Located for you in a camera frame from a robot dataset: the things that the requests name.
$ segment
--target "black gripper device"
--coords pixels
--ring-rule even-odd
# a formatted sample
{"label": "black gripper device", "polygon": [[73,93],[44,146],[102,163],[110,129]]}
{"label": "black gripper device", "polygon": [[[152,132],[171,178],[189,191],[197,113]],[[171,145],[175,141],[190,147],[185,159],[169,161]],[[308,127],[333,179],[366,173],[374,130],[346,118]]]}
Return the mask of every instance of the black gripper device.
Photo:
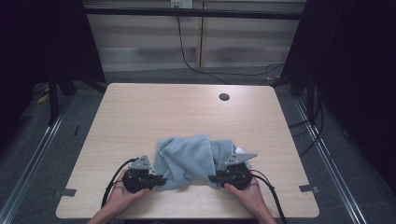
{"label": "black gripper device", "polygon": [[152,190],[155,186],[162,186],[166,182],[163,175],[153,175],[149,170],[128,169],[122,177],[124,187],[131,193],[136,193],[141,189]]}
{"label": "black gripper device", "polygon": [[227,166],[227,170],[218,170],[216,175],[210,175],[209,180],[218,183],[224,188],[224,184],[229,183],[239,190],[246,189],[253,176],[244,162]]}

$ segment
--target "light wood table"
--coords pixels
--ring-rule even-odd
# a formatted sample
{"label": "light wood table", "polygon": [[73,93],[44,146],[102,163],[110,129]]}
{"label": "light wood table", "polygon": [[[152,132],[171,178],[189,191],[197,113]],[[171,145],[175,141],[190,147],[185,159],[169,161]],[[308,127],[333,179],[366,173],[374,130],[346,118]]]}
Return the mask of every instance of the light wood table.
{"label": "light wood table", "polygon": [[[227,93],[228,101],[219,95]],[[318,206],[307,185],[288,125],[274,89],[255,86],[111,84],[98,109],[56,214],[59,218],[92,217],[105,188],[125,161],[148,155],[154,162],[159,139],[208,133],[211,140],[232,139],[246,153],[257,153],[252,168],[276,188],[286,217],[316,217]],[[270,190],[262,194],[279,217]],[[191,185],[152,191],[120,218],[250,218],[225,189]]]}

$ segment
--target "gray-blue towel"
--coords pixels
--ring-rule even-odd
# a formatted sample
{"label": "gray-blue towel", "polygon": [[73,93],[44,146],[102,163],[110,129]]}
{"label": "gray-blue towel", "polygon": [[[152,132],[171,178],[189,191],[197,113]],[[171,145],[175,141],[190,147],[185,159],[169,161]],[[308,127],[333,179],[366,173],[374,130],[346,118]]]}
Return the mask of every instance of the gray-blue towel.
{"label": "gray-blue towel", "polygon": [[207,134],[162,139],[152,170],[167,180],[156,190],[184,189],[195,182],[218,189],[208,176],[226,169],[225,161],[231,153],[235,153],[232,140],[210,141]]}

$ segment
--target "fabric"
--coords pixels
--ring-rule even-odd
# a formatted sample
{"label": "fabric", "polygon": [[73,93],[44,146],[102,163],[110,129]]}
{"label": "fabric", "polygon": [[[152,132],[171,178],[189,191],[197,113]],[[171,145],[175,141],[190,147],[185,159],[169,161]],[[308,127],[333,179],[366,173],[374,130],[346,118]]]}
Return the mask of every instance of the fabric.
{"label": "fabric", "polygon": [[218,189],[208,176],[226,169],[225,161],[232,153],[235,153],[232,140],[210,141],[207,134],[162,139],[158,142],[152,170],[167,180],[156,190],[184,189],[192,183]]}

